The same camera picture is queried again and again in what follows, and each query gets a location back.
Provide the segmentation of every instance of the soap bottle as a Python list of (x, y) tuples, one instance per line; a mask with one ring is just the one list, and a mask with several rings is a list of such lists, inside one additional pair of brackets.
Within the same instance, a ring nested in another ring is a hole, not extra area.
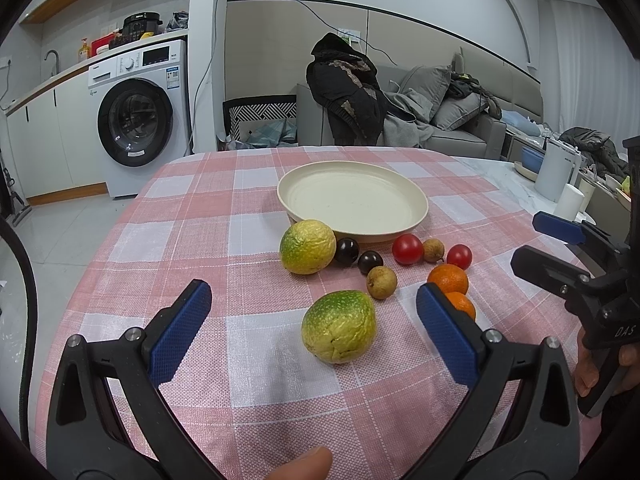
[(80, 50), (78, 50), (78, 63), (82, 63), (89, 59), (89, 54), (91, 54), (91, 49), (89, 45), (86, 44), (86, 38), (82, 38), (82, 46)]

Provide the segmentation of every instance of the white curtain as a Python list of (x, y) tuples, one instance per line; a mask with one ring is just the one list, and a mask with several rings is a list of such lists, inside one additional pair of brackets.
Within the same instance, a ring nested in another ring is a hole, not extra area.
[(606, 13), (551, 0), (560, 67), (560, 132), (574, 126), (622, 141), (640, 135), (640, 61)]

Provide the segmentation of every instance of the electric kettle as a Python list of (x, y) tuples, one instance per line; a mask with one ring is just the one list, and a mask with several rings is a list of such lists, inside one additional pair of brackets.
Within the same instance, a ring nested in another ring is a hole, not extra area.
[(536, 179), (536, 191), (557, 202), (565, 184), (575, 185), (582, 165), (582, 155), (577, 148), (555, 139), (546, 140), (545, 158)]

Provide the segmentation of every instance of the tablecloth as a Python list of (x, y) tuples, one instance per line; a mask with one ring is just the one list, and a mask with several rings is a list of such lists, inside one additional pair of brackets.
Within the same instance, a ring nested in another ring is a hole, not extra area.
[[(50, 350), (36, 411), (34, 452), (44, 460), (46, 420), (67, 337), (119, 337), (145, 326), (193, 279), (205, 280), (212, 309), (174, 380), (161, 392), (186, 431), (228, 479), (262, 479), (320, 444), (334, 452), (332, 479), (399, 478), (434, 440), (466, 388), (456, 385), (415, 313), (415, 294), (433, 267), (400, 267), (390, 243), (374, 244), (398, 274), (398, 290), (376, 302), (378, 336), (363, 357), (331, 366), (303, 347), (306, 309), (334, 290), (366, 290), (357, 267), (312, 276), (282, 267), (278, 247), (290, 220), (279, 179), (320, 160), (368, 162), (413, 180), (430, 209), (415, 234), (466, 244), (474, 254), (469, 298), (482, 329), (538, 344), (558, 336), (576, 362), (577, 318), (562, 301), (514, 277), (524, 244), (575, 257), (540, 235), (531, 215), (459, 161), (405, 148), (281, 148), (188, 156), (167, 164), (129, 205), (89, 264)], [(115, 401), (139, 450), (152, 456), (121, 388)], [(497, 436), (515, 386), (503, 396), (479, 450)], [(593, 427), (583, 424), (583, 428)], [(593, 441), (584, 439), (583, 448)]]

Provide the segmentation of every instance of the washing machine door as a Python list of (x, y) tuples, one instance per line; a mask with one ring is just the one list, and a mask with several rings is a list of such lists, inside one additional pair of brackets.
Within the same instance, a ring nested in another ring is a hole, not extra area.
[(126, 79), (107, 92), (98, 110), (100, 142), (110, 157), (136, 168), (154, 160), (173, 129), (174, 109), (151, 81)]

